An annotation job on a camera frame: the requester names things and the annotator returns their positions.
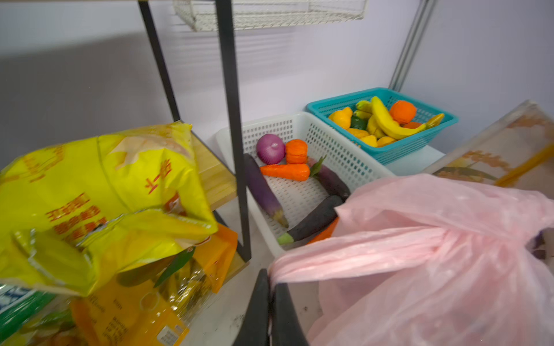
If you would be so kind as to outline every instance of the wall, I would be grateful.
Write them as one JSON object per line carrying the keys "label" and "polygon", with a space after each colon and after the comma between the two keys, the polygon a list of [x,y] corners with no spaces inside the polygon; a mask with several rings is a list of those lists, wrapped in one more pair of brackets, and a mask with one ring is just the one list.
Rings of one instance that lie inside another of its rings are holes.
{"label": "wall", "polygon": [[402,92],[460,117],[453,150],[526,99],[554,115],[552,0],[439,0]]}
{"label": "wall", "polygon": [[[215,148],[228,126],[216,33],[151,2],[183,120]],[[366,19],[237,33],[243,119],[392,76],[417,1],[369,0]],[[136,2],[0,3],[0,166],[57,142],[171,120]]]}

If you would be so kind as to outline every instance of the white table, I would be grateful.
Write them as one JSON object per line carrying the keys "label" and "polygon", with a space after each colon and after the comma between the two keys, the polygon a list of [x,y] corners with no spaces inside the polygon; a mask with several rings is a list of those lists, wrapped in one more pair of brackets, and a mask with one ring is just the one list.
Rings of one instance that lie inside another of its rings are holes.
{"label": "white table", "polygon": [[[426,146],[386,165],[386,167],[396,175],[412,175],[421,172],[443,156],[442,152]],[[236,199],[218,209],[231,229],[240,229],[237,210]],[[207,308],[193,321],[191,331],[182,343],[183,346],[228,346],[233,344],[242,325],[244,312],[258,272],[262,268],[267,268],[273,261],[273,255],[252,219],[250,220],[250,234],[252,237],[250,264],[208,301]],[[306,333],[321,315],[317,299],[317,283],[293,284],[289,287],[300,324]]]}

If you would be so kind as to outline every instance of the orange vegetable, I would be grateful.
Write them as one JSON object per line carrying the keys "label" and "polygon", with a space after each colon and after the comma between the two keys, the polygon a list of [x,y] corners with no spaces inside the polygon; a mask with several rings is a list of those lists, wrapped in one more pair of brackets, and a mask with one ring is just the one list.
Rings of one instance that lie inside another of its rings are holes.
{"label": "orange vegetable", "polygon": [[308,244],[330,238],[333,235],[333,232],[335,231],[337,224],[338,224],[338,218],[336,218],[335,221],[333,221],[329,226],[327,226],[327,228],[323,230],[323,232],[319,233],[315,238],[310,240]]}
{"label": "orange vegetable", "polygon": [[421,126],[421,124],[415,121],[409,122],[406,125],[402,125],[402,127],[404,128],[418,128],[419,126]]}
{"label": "orange vegetable", "polygon": [[285,178],[303,182],[310,176],[310,167],[307,164],[268,164],[260,167],[263,175],[268,177]]}
{"label": "orange vegetable", "polygon": [[408,101],[397,101],[389,112],[400,125],[407,124],[416,117],[417,108]]}
{"label": "orange vegetable", "polygon": [[286,162],[289,164],[306,163],[308,161],[308,144],[303,140],[292,140],[285,146]]}

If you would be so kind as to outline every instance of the orange carrot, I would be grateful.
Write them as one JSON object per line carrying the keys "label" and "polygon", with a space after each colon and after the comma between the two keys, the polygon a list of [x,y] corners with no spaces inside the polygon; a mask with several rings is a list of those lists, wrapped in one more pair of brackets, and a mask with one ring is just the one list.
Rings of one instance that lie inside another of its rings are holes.
{"label": "orange carrot", "polygon": [[310,240],[308,244],[311,244],[316,241],[320,241],[323,239],[330,238],[333,235],[333,232],[335,231],[335,227],[337,227],[338,224],[338,218],[335,219],[323,232],[319,233],[315,238]]}
{"label": "orange carrot", "polygon": [[303,140],[292,140],[285,146],[288,164],[306,163],[308,161],[308,144]]}
{"label": "orange carrot", "polygon": [[268,164],[260,167],[263,175],[298,180],[303,182],[310,176],[310,167],[307,164]]}

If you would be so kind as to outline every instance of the purple eggplant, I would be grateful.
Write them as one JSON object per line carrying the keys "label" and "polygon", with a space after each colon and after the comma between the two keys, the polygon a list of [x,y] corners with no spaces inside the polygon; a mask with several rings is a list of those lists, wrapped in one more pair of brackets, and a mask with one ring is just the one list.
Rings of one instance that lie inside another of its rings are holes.
{"label": "purple eggplant", "polygon": [[345,201],[350,196],[350,189],[338,177],[337,173],[323,165],[325,158],[326,156],[320,158],[317,162],[311,157],[308,158],[308,166],[311,167],[310,175],[320,182],[328,194],[337,195]]}
{"label": "purple eggplant", "polygon": [[331,195],[323,200],[301,222],[277,238],[279,245],[292,244],[327,228],[337,218],[335,207],[342,204],[339,196]]}
{"label": "purple eggplant", "polygon": [[246,184],[258,205],[281,226],[289,228],[289,222],[285,218],[283,207],[271,191],[256,160],[250,154],[244,154],[244,171]]}

